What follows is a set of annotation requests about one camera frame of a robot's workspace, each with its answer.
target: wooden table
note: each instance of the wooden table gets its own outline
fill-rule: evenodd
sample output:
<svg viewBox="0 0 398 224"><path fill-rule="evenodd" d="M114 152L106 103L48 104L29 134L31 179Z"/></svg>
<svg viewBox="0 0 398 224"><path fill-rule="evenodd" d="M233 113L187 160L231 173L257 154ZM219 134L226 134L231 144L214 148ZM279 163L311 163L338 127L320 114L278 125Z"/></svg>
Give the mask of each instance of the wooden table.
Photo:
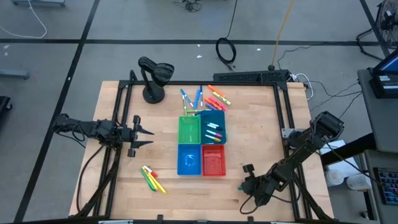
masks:
<svg viewBox="0 0 398 224"><path fill-rule="evenodd" d="M103 82L94 120L111 119L117 86L118 82ZM311 117L304 87L302 83L288 83L288 86L295 127L307 128ZM165 220L247 220L247 215L239 213L241 204L248 197L237 190L246 176L242 166L252 163L256 169L255 174L260 175L267 172L273 163L284 158L273 88L218 87L231 102L226 112L228 135L228 142L225 144L226 176L209 178L177 175L178 117L183 115L180 89L183 88L193 99L198 86L167 85L166 97L155 105L144 101L143 87L143 85L134 85L132 88L127 125L132 127L132 117L138 114L141 117L142 127L155 133L154 136L139 134L139 140L153 140L154 143L138 149L135 158L127 157L129 144L124 145L111 218L155 220L158 214L163 214ZM210 96L211 92L204 86L203 94ZM287 125L282 92L280 92L280 101ZM82 166L98 148L97 141L92 139L88 141ZM84 173L80 206L90 199L98 186L103 154L104 150L90 162ZM150 166L158 173L158 180L168 192L167 195L150 190L139 172L139 168L143 165ZM303 163L303 170L309 192L325 213L333 217L319 156L313 154L308 158ZM100 214L104 213L108 191L105 192ZM276 192L276 195L290 200L288 188L283 192ZM75 197L70 209L71 215L76 213ZM250 211L253 208L252 199L243 210ZM301 217L304 217L301 200L299 208ZM255 221L294 221L292 205L274 198L250 216L253 216Z"/></svg>

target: gray floor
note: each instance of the gray floor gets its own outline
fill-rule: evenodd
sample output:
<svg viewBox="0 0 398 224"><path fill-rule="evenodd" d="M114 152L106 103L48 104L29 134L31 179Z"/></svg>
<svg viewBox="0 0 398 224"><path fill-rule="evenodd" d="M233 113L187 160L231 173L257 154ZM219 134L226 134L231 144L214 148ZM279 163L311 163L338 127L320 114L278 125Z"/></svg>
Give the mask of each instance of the gray floor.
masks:
<svg viewBox="0 0 398 224"><path fill-rule="evenodd" d="M49 30L45 38L79 39L93 2L68 0L66 8L34 5ZM203 0L202 10L193 14L172 2L101 0L88 38L218 39L228 32L234 1ZM376 13L378 1L367 2L372 13ZM288 5L288 0L239 1L230 39L275 40ZM0 25L18 34L42 33L27 7L15 7L9 1L0 2ZM368 28L369 22L358 0L301 0L294 4L282 40L354 40ZM0 38L11 37L0 31ZM366 40L376 38L371 34ZM73 44L0 44L0 68L31 72L28 80L0 78L0 95L10 96L14 103L14 109L0 129L0 178L3 180L0 223L14 219L76 47ZM284 50L296 47L280 46L277 58ZM239 72L265 70L274 46L237 45L236 48L235 70ZM367 49L382 56L380 47ZM101 82L125 79L130 69L139 74L137 60L143 55L156 62L173 64L174 80L212 80L214 73L228 72L218 60L214 45L86 44L62 111L78 119L91 119ZM355 46L320 46L287 53L281 67L293 73L305 73L309 79L324 83L330 93L336 93L356 82L358 69L377 63ZM314 83L313 88L315 96L308 102L310 108L328 98L320 85ZM332 99L314 109L312 116L325 110L339 116L352 98ZM341 138L346 142L371 131L365 111L364 101L359 97L343 116L346 129ZM54 136L25 221L68 215L82 157L83 149L76 143ZM377 223L359 217L358 212L366 209L362 193L342 185L330 189L330 197L336 218Z"/></svg>

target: computer monitor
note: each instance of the computer monitor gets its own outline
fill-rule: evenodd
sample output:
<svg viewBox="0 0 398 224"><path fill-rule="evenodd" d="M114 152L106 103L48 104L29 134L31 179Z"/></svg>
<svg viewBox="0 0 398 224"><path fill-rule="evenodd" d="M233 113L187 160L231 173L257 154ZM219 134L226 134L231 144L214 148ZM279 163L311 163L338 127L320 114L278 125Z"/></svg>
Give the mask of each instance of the computer monitor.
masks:
<svg viewBox="0 0 398 224"><path fill-rule="evenodd" d="M390 73L398 75L398 50L388 55L382 62L374 67L376 73Z"/></svg>

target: marker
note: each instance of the marker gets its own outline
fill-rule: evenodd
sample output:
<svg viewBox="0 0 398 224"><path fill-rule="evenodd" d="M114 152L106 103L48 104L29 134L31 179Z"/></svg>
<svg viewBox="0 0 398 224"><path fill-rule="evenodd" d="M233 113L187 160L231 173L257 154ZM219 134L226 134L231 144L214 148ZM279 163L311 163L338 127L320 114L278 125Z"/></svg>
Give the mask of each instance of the marker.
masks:
<svg viewBox="0 0 398 224"><path fill-rule="evenodd" d="M213 126L213 125L211 125L211 124L207 124L207 126L208 126L208 127L211 127L211 128L214 128L214 129L216 129L216 130L219 130L219 131L222 131L222 130L223 130L222 128Z"/></svg>
<svg viewBox="0 0 398 224"><path fill-rule="evenodd" d="M212 139L212 140L214 140L215 142L221 142L221 139L219 139L219 138L210 136L210 135L208 135L208 134L205 134L205 136L208 137L208 138L210 138L210 139Z"/></svg>
<svg viewBox="0 0 398 224"><path fill-rule="evenodd" d="M163 194L167 194L166 190L163 188L163 186L155 179L154 176L152 176L152 174L149 174L149 178L152 179L155 182L155 185L160 189L160 191L163 192Z"/></svg>
<svg viewBox="0 0 398 224"><path fill-rule="evenodd" d="M213 102L214 104L216 104L217 106L219 106L223 111L226 111L226 107L224 105L222 105L221 103L219 103L218 101L216 101L214 98L209 97L208 99L211 102Z"/></svg>
<svg viewBox="0 0 398 224"><path fill-rule="evenodd" d="M206 106L212 110L218 110L217 108L215 108L213 105L207 103Z"/></svg>
<svg viewBox="0 0 398 224"><path fill-rule="evenodd" d="M210 124L210 125L212 125L212 126L214 126L214 127L219 127L219 125L218 124L215 124L215 123L211 123L211 122L207 122L207 121L204 121L206 124Z"/></svg>
<svg viewBox="0 0 398 224"><path fill-rule="evenodd" d="M206 131L207 131L208 133L210 133L210 134L214 134L214 135L217 136L217 137L220 137L220 138L223 137L221 134L215 133L214 131L209 131L209 130L206 130Z"/></svg>
<svg viewBox="0 0 398 224"><path fill-rule="evenodd" d="M210 104L211 106L214 106L216 109L218 110L222 110L221 107L219 107L217 104L213 103L211 100L209 100L209 98L205 98L206 103Z"/></svg>
<svg viewBox="0 0 398 224"><path fill-rule="evenodd" d="M145 174L144 170L139 169L139 172L141 172L141 174L145 177L145 180L147 181L149 187L151 190L156 191L155 187L152 185L152 183L149 181L148 176Z"/></svg>
<svg viewBox="0 0 398 224"><path fill-rule="evenodd" d="M180 89L180 90L181 90L182 95L185 96L185 99L188 100L188 103L191 104L191 106L193 107L193 104L192 104L191 100L189 99L189 97L187 96L187 94L184 92L184 90L183 90L183 89Z"/></svg>
<svg viewBox="0 0 398 224"><path fill-rule="evenodd" d="M141 169L144 171L145 175L148 177L150 183L155 187L155 191L157 191L157 185L155 184L154 180L152 180L152 178L150 177L150 174L148 173L148 171L144 167L142 167Z"/></svg>
<svg viewBox="0 0 398 224"><path fill-rule="evenodd" d="M220 96L225 97L225 94L222 93L222 92L220 92L219 90L217 90L214 86L208 85L207 87L208 87L211 91L214 91L214 92L218 93Z"/></svg>
<svg viewBox="0 0 398 224"><path fill-rule="evenodd" d="M218 93L213 92L213 95L215 95L217 98L219 98L222 102L226 103L228 106L231 105L231 102L229 102L226 98L220 96Z"/></svg>
<svg viewBox="0 0 398 224"><path fill-rule="evenodd" d="M144 168L145 168L146 170L148 170L148 172L150 172L150 174L152 174L154 177L157 177L157 174L156 174L154 171L152 171L149 167L144 166Z"/></svg>
<svg viewBox="0 0 398 224"><path fill-rule="evenodd" d="M196 112L202 112L204 110L187 110L187 113L196 113Z"/></svg>
<svg viewBox="0 0 398 224"><path fill-rule="evenodd" d="M185 103L184 95L182 95L182 103L184 105L184 113L185 113L185 115L187 115L187 104Z"/></svg>
<svg viewBox="0 0 398 224"><path fill-rule="evenodd" d="M200 90L197 90L197 95L195 97L195 103L193 104L194 109L198 108L199 96L200 96Z"/></svg>
<svg viewBox="0 0 398 224"><path fill-rule="evenodd" d="M203 106L203 88L200 85L200 106Z"/></svg>

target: monitor screen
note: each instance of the monitor screen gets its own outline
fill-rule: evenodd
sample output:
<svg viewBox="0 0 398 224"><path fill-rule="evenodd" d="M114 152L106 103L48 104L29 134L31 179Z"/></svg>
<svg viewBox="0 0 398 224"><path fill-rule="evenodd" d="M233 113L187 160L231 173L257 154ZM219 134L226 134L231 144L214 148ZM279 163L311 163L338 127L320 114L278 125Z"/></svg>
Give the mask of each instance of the monitor screen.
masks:
<svg viewBox="0 0 398 224"><path fill-rule="evenodd" d="M394 57L385 65L382 65L380 70L398 72L398 57Z"/></svg>

